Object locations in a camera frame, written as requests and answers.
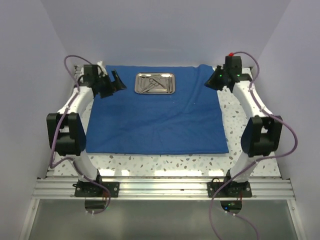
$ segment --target gray wall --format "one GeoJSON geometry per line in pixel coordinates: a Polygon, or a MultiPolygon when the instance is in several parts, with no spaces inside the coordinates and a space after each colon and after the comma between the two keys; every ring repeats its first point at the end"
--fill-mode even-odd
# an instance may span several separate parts
{"type": "Polygon", "coordinates": [[[0,1],[0,239],[18,239],[48,168],[46,116],[70,92],[66,55],[39,0],[0,1]]]}
{"type": "Polygon", "coordinates": [[[290,0],[41,0],[69,54],[119,65],[259,56],[290,0]]]}
{"type": "MultiPolygon", "coordinates": [[[[297,151],[278,159],[291,178],[299,213],[310,240],[319,239],[320,1],[292,0],[261,57],[257,90],[268,107],[296,130],[297,151]]],[[[293,146],[284,131],[279,152],[293,146]]]]}

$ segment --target metal tray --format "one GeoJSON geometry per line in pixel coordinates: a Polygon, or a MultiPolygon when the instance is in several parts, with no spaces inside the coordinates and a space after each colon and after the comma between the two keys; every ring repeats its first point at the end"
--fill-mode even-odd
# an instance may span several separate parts
{"type": "Polygon", "coordinates": [[[134,91],[137,94],[173,94],[176,91],[175,76],[172,73],[138,73],[134,91]]]}

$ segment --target speckled tabletop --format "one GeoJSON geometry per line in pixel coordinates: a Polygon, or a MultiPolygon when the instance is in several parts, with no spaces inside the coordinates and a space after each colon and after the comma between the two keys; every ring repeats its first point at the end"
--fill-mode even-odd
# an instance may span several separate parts
{"type": "MultiPolygon", "coordinates": [[[[249,68],[243,73],[251,74],[249,68]]],[[[189,154],[189,155],[128,155],[128,154],[89,154],[94,166],[102,176],[224,176],[236,163],[241,153],[240,138],[247,125],[245,112],[229,90],[218,91],[222,110],[224,131],[229,153],[226,154],[189,154]]],[[[87,131],[93,101],[87,106],[81,120],[87,131]]],[[[55,161],[61,157],[57,154],[55,161]]],[[[76,171],[69,162],[64,162],[53,171],[53,176],[76,176],[76,171]]],[[[280,177],[277,161],[262,161],[251,176],[280,177]]]]}

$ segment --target white wall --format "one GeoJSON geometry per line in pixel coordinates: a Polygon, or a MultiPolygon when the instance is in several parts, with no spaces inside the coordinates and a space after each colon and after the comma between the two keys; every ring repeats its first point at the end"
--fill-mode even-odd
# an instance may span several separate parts
{"type": "Polygon", "coordinates": [[[119,65],[259,56],[290,0],[41,0],[69,54],[119,65]]]}
{"type": "Polygon", "coordinates": [[[0,1],[0,239],[16,240],[37,179],[48,169],[46,116],[71,82],[39,0],[0,1]]]}
{"type": "MultiPolygon", "coordinates": [[[[319,239],[320,144],[320,1],[292,0],[263,50],[257,90],[267,106],[296,130],[297,151],[278,159],[291,178],[299,213],[310,240],[319,239]]],[[[284,131],[279,152],[293,138],[284,131]]]]}

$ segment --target blue cloth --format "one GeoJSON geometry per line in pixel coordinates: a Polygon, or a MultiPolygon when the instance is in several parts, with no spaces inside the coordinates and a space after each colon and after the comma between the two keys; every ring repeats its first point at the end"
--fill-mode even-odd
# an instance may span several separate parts
{"type": "Polygon", "coordinates": [[[199,67],[106,66],[127,86],[94,98],[86,133],[88,153],[222,154],[228,146],[217,92],[204,86],[213,73],[199,67]],[[172,73],[173,94],[137,94],[138,73],[172,73]]]}

